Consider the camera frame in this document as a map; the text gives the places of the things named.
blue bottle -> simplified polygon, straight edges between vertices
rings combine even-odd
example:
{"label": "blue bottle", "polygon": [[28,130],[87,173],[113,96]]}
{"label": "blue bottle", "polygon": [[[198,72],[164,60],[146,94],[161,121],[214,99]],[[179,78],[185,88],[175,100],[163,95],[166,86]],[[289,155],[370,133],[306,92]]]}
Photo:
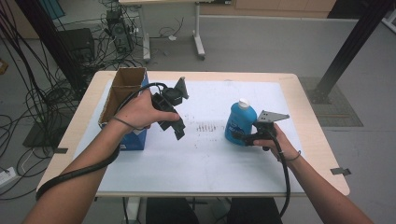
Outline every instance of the blue bottle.
{"label": "blue bottle", "polygon": [[225,127],[225,137],[232,143],[244,146],[245,143],[233,138],[232,133],[251,134],[251,127],[257,119],[257,113],[247,99],[241,98],[231,106],[231,114]]}

desk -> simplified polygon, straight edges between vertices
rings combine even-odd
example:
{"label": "desk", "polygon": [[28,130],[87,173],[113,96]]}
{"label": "desk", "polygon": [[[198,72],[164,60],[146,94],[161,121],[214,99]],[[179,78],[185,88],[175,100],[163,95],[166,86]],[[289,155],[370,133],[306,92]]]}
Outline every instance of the desk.
{"label": "desk", "polygon": [[151,56],[149,52],[149,34],[146,32],[145,18],[143,12],[143,5],[145,4],[165,4],[165,3],[195,3],[195,30],[192,32],[195,41],[195,47],[197,48],[198,55],[201,59],[205,59],[204,46],[202,45],[201,37],[199,35],[199,14],[200,4],[199,2],[211,2],[212,0],[120,0],[121,5],[134,6],[137,8],[137,12],[140,18],[140,25],[143,33],[143,60],[148,63]]}
{"label": "desk", "polygon": [[[41,186],[49,179],[58,175],[73,159],[75,151],[81,137],[86,132],[89,120],[101,99],[105,86],[109,80],[115,76],[114,71],[101,71],[96,73],[91,85],[87,89],[78,110],[73,117],[69,127],[64,134],[59,147],[68,148],[65,154],[55,154],[44,173],[39,184]],[[299,136],[301,146],[308,162],[316,169],[327,181],[340,190],[343,194],[349,193],[347,182],[342,175],[333,175],[332,168],[337,168],[332,150],[326,140],[326,137],[318,124],[316,116],[309,104],[304,90],[297,78],[293,74],[264,74],[264,73],[213,73],[213,72],[159,72],[148,71],[148,78],[151,80],[177,80],[179,77],[185,77],[186,80],[196,81],[254,81],[254,82],[275,82],[279,83],[285,100],[287,102],[290,116],[293,118],[295,130]],[[211,194],[210,192],[97,192],[98,196],[284,196],[281,193],[269,192],[219,192]],[[294,192],[292,196],[304,196],[301,192]]]}

black pole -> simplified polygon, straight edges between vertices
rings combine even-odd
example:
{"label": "black pole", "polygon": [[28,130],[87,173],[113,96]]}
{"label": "black pole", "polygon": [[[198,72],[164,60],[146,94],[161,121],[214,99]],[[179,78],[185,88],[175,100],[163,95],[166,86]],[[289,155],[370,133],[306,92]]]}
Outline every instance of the black pole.
{"label": "black pole", "polygon": [[69,81],[70,86],[80,100],[87,90],[88,84],[82,77],[82,71],[71,58],[68,50],[58,35],[58,31],[52,19],[41,6],[39,0],[15,0],[25,15],[26,19],[35,29],[41,41],[47,47],[52,58],[58,64]]}
{"label": "black pole", "polygon": [[328,95],[361,47],[387,14],[393,0],[372,0],[358,23],[338,51],[317,87],[308,93],[314,104],[329,103]]}

gray floor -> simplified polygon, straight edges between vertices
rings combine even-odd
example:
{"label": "gray floor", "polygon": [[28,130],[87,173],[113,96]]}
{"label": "gray floor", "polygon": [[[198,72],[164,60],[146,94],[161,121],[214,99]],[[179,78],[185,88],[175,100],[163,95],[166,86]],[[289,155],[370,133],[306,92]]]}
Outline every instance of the gray floor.
{"label": "gray floor", "polygon": [[[196,56],[191,37],[192,21],[185,21],[177,41],[151,40],[152,59],[146,67],[148,70],[279,72],[321,77],[355,23],[202,17],[204,61]],[[35,41],[30,43],[38,47]],[[2,58],[11,62],[3,45],[0,50]],[[396,180],[391,175],[395,171],[392,167],[396,158],[395,59],[396,35],[380,24],[337,83],[364,127],[323,128],[340,166],[352,172],[346,177],[351,190],[348,197],[375,223],[396,222]],[[22,103],[26,90],[12,64],[0,77],[0,93],[0,114],[18,117],[24,111]],[[32,123],[32,120],[25,120],[18,127],[7,154],[1,159],[1,166],[16,164],[26,150],[21,142]],[[28,179],[1,198],[33,189],[38,180],[39,176]],[[196,213],[201,223],[215,223],[211,204],[217,200],[200,200],[208,202],[208,205],[197,205]],[[283,204],[282,198],[276,200],[279,206]],[[17,200],[1,201],[2,223],[21,222],[34,203],[33,193]],[[144,201],[141,205],[140,219],[144,221]],[[121,199],[100,198],[92,204],[84,223],[120,223],[121,220]],[[306,198],[291,199],[283,221],[321,222]]]}

forearm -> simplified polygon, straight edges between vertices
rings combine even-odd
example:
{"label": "forearm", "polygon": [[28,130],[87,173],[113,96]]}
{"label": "forearm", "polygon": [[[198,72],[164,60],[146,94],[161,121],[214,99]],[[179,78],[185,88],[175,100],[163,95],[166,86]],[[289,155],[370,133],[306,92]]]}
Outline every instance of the forearm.
{"label": "forearm", "polygon": [[335,189],[304,159],[288,162],[324,223],[373,223],[354,203]]}
{"label": "forearm", "polygon": [[[123,124],[109,122],[90,145],[63,171],[68,173],[108,158],[124,136]],[[80,223],[106,168],[73,178],[49,189],[25,219],[26,223]]]}

